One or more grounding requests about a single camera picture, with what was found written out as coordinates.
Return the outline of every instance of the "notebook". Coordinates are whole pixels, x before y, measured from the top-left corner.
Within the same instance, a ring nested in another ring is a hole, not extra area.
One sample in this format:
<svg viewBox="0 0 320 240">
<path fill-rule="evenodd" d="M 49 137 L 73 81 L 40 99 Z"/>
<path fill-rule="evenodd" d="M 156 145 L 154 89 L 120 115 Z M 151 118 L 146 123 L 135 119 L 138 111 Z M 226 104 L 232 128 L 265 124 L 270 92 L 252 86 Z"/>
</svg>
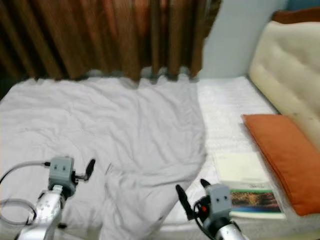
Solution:
<svg viewBox="0 0 320 240">
<path fill-rule="evenodd" d="M 213 156 L 221 183 L 231 191 L 234 217 L 284 219 L 258 152 Z"/>
</svg>

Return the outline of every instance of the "white blanket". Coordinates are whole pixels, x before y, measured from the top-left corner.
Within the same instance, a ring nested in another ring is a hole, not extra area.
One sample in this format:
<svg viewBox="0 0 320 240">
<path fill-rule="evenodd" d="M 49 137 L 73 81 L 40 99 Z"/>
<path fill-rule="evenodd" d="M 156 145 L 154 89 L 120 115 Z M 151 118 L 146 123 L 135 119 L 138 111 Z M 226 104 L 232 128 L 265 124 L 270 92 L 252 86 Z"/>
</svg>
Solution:
<svg viewBox="0 0 320 240">
<path fill-rule="evenodd" d="M 138 87 L 125 78 L 27 80 L 1 101 L 0 114 L 1 174 L 55 156 L 73 157 L 81 173 L 96 159 L 63 212 L 67 231 L 81 237 L 101 226 L 101 240 L 146 237 L 176 203 L 175 185 L 186 188 L 205 159 L 197 87 L 186 76 L 142 79 Z M 1 185 L 1 198 L 35 203 L 48 176 L 41 167 L 18 170 Z M 13 231 L 0 228 L 0 239 Z"/>
</svg>

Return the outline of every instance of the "mattress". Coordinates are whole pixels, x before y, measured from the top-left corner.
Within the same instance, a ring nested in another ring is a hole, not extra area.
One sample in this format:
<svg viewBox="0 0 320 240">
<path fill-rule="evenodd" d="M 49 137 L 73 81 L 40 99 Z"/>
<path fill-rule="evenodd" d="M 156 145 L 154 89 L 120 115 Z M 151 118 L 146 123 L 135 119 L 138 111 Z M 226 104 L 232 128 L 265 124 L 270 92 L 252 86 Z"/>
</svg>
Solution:
<svg viewBox="0 0 320 240">
<path fill-rule="evenodd" d="M 206 126 L 207 158 L 197 178 L 186 190 L 188 199 L 193 203 L 205 192 L 200 178 L 210 183 L 218 183 L 215 165 L 215 153 L 248 153 L 259 149 L 247 132 L 242 114 L 276 114 L 277 110 L 244 76 L 230 79 L 202 79 L 198 82 L 198 99 Z M 291 209 L 281 188 L 271 173 L 269 177 L 276 199 L 280 202 L 286 219 L 250 219 L 234 217 L 244 234 L 250 239 L 275 237 L 320 228 L 320 215 L 300 217 Z M 174 206 L 164 220 L 153 240 L 206 240 L 194 221 L 187 221 L 180 203 Z"/>
</svg>

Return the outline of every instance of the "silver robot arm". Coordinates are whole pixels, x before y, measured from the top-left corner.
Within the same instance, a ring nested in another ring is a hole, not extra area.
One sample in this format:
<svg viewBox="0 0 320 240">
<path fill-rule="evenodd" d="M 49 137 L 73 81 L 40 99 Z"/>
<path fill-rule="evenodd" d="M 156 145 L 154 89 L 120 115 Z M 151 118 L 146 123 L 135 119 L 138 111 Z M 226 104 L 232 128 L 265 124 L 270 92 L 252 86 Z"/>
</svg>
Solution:
<svg viewBox="0 0 320 240">
<path fill-rule="evenodd" d="M 74 159 L 56 157 L 50 161 L 49 185 L 39 196 L 35 209 L 36 217 L 30 216 L 32 224 L 25 226 L 16 240 L 53 240 L 60 224 L 67 198 L 76 192 L 79 180 L 88 181 L 94 170 L 95 160 L 88 164 L 84 175 L 76 175 Z"/>
<path fill-rule="evenodd" d="M 205 189 L 206 196 L 199 199 L 193 209 L 182 187 L 180 185 L 175 187 L 188 220 L 194 219 L 200 230 L 212 240 L 249 240 L 243 235 L 239 226 L 231 221 L 232 205 L 228 186 L 210 185 L 204 179 L 201 179 L 200 182 Z"/>
</svg>

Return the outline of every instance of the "white bed sheet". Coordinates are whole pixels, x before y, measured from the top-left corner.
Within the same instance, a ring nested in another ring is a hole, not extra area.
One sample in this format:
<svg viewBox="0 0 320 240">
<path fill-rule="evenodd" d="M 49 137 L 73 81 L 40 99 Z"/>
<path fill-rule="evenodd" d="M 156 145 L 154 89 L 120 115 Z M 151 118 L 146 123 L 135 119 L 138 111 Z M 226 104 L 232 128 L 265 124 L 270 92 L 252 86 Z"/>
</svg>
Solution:
<svg viewBox="0 0 320 240">
<path fill-rule="evenodd" d="M 198 99 L 206 126 L 207 158 L 197 178 L 187 189 L 188 199 L 193 203 L 205 192 L 200 179 L 218 183 L 214 153 L 258 152 L 250 134 L 243 124 L 243 114 L 276 114 L 277 110 L 244 76 L 229 79 L 201 79 Z M 275 237 L 320 228 L 320 214 L 300 217 L 296 215 L 279 186 L 273 182 L 277 200 L 287 216 L 285 220 L 233 218 L 250 239 Z M 159 231 L 150 236 L 153 240 L 207 240 L 194 221 L 187 221 L 186 214 L 177 202 L 164 220 Z"/>
<path fill-rule="evenodd" d="M 138 87 L 126 78 L 30 79 L 10 90 L 0 114 L 0 175 L 56 156 L 73 157 L 81 173 L 96 159 L 90 181 L 79 183 L 62 214 L 66 232 L 81 238 L 100 228 L 101 240 L 148 236 L 174 206 L 175 185 L 188 187 L 205 160 L 197 86 L 183 74 L 177 82 L 141 79 Z M 1 199 L 35 203 L 48 174 L 41 167 L 13 172 L 1 184 Z M 18 231 L 0 222 L 0 240 Z"/>
</svg>

